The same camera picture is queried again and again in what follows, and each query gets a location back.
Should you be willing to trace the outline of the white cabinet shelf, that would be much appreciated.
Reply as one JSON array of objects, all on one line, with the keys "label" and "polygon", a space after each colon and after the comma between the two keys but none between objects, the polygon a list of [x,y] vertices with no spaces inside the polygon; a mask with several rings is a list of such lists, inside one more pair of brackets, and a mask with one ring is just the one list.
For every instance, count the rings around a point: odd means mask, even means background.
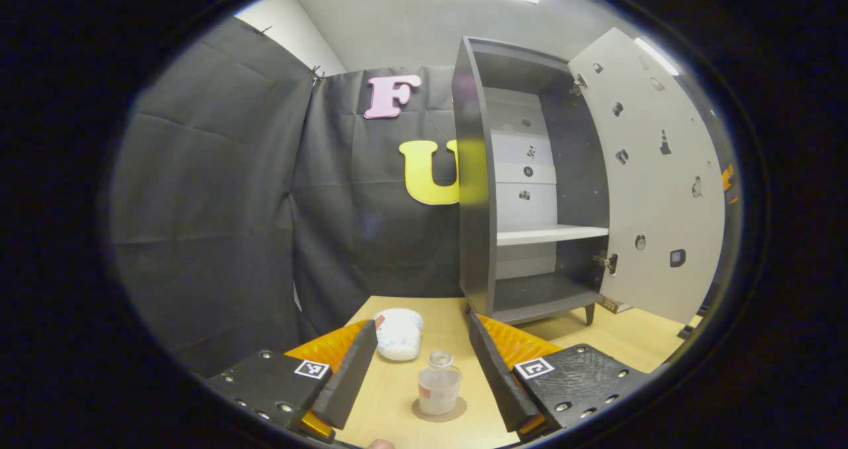
[{"label": "white cabinet shelf", "polygon": [[497,246],[527,246],[528,244],[582,240],[583,238],[596,238],[608,235],[608,228],[556,224],[546,226],[546,228],[499,231],[497,232]]}]

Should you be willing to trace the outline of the black backdrop cloth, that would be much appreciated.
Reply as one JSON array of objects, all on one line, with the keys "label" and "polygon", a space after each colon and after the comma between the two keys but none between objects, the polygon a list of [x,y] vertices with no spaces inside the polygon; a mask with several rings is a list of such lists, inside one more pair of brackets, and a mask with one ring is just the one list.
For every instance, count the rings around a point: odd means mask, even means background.
[{"label": "black backdrop cloth", "polygon": [[316,81],[235,17],[170,63],[109,190],[116,268],[161,346],[209,377],[372,296],[466,298],[454,67]]}]

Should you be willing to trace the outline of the white crumpled cloth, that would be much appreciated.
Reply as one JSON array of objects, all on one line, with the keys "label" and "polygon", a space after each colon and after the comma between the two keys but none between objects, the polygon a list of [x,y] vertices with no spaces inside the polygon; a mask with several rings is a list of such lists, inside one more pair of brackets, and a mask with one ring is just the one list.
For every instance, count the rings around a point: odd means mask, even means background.
[{"label": "white crumpled cloth", "polygon": [[423,319],[420,313],[406,308],[379,311],[374,316],[378,353],[395,362],[408,362],[420,352]]}]

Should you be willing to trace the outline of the round brown coaster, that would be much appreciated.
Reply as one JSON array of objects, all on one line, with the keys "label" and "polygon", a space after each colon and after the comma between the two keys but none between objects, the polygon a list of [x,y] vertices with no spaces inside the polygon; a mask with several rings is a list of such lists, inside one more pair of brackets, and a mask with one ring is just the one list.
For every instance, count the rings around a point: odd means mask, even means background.
[{"label": "round brown coaster", "polygon": [[454,409],[450,410],[447,413],[443,414],[427,414],[424,410],[421,409],[420,399],[415,399],[411,404],[412,413],[416,416],[416,418],[431,422],[431,423],[444,423],[449,422],[451,420],[457,420],[467,410],[467,402],[463,397],[457,397],[454,405]]}]

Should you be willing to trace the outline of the dark grey cabinet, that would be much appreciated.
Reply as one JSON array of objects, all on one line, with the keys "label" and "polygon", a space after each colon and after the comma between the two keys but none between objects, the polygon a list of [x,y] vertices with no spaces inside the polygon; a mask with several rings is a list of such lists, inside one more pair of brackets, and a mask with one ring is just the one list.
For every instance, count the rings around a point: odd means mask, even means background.
[{"label": "dark grey cabinet", "polygon": [[551,54],[465,36],[451,91],[468,309],[511,324],[584,309],[591,324],[609,235],[497,246],[499,231],[609,229],[605,160],[580,77]]}]

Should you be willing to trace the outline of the clear plastic bottle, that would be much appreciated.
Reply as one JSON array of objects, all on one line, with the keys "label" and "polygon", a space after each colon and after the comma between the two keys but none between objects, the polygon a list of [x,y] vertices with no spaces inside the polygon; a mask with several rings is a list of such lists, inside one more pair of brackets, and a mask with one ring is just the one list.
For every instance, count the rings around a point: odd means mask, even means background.
[{"label": "clear plastic bottle", "polygon": [[462,382],[461,370],[447,350],[434,350],[427,359],[427,367],[419,371],[418,404],[428,417],[439,417],[456,409]]}]

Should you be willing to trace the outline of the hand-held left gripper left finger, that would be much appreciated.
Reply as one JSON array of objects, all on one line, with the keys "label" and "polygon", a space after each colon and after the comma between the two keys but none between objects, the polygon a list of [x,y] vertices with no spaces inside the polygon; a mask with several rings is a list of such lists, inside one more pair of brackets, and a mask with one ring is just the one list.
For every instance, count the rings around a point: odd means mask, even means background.
[{"label": "hand-held left gripper left finger", "polygon": [[287,352],[257,350],[205,383],[279,430],[333,443],[372,363],[377,328],[376,321],[363,320]]}]

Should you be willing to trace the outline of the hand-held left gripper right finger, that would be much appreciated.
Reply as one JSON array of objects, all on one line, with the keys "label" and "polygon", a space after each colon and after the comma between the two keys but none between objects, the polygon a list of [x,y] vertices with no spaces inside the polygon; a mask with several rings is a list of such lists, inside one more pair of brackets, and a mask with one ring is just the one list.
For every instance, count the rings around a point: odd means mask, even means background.
[{"label": "hand-held left gripper right finger", "polygon": [[652,378],[590,344],[560,348],[478,313],[468,314],[468,334],[505,428],[522,443],[572,430]]}]

